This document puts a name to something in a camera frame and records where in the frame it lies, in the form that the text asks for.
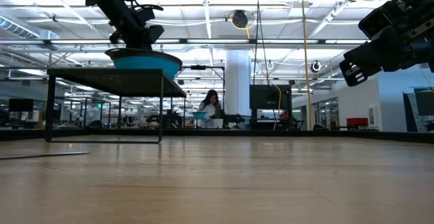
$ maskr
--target ceiling duct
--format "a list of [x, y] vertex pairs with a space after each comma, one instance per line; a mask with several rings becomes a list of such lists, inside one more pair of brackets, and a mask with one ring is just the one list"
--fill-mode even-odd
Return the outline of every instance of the ceiling duct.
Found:
[[[21, 20], [0, 11], [0, 29], [13, 33], [24, 39], [59, 39], [59, 35], [52, 31], [35, 28], [23, 23]], [[39, 45], [41, 48], [48, 48], [50, 50], [57, 50], [58, 47], [54, 45]]]

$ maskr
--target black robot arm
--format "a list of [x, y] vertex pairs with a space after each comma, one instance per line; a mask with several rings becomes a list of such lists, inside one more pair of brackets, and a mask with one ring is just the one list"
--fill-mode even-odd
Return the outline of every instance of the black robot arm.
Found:
[[344, 54], [340, 69], [347, 84], [421, 63], [434, 72], [433, 27], [434, 0], [387, 1], [359, 23], [370, 41]]
[[163, 10], [156, 5], [132, 5], [125, 2], [136, 0], [86, 0], [87, 6], [97, 5], [110, 20], [109, 24], [116, 28], [110, 36], [112, 43], [122, 39], [127, 48], [152, 50], [151, 45], [163, 34], [162, 26], [146, 27], [146, 21], [155, 18], [153, 10]]

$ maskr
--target teal object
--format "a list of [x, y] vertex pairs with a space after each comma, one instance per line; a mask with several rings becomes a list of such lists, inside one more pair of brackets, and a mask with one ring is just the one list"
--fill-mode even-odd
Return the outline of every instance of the teal object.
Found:
[[116, 69], [162, 69], [170, 78], [175, 79], [182, 66], [179, 58], [150, 50], [117, 48], [106, 51]]
[[205, 118], [206, 113], [205, 112], [193, 112], [193, 117], [195, 119], [203, 119]]

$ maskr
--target desk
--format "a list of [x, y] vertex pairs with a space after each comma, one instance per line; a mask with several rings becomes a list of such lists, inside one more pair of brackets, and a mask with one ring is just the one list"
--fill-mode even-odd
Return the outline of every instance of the desk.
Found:
[[[108, 68], [73, 68], [48, 69], [48, 97], [46, 112], [45, 141], [67, 143], [68, 141], [53, 141], [54, 92], [56, 78], [62, 78], [109, 92], [119, 96], [118, 130], [121, 130], [122, 97], [159, 97], [159, 116], [163, 121], [163, 98], [181, 97], [186, 94], [161, 69], [108, 69]], [[163, 126], [159, 127], [157, 141], [142, 141], [141, 143], [160, 143], [163, 138]], [[105, 143], [104, 141], [83, 141], [78, 143]], [[119, 143], [137, 143], [136, 141], [119, 141]]]

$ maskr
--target white pillar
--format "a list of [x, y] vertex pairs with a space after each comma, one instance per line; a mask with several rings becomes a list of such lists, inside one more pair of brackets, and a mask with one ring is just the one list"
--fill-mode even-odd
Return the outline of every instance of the white pillar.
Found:
[[250, 62], [249, 50], [226, 51], [227, 114], [250, 116]]

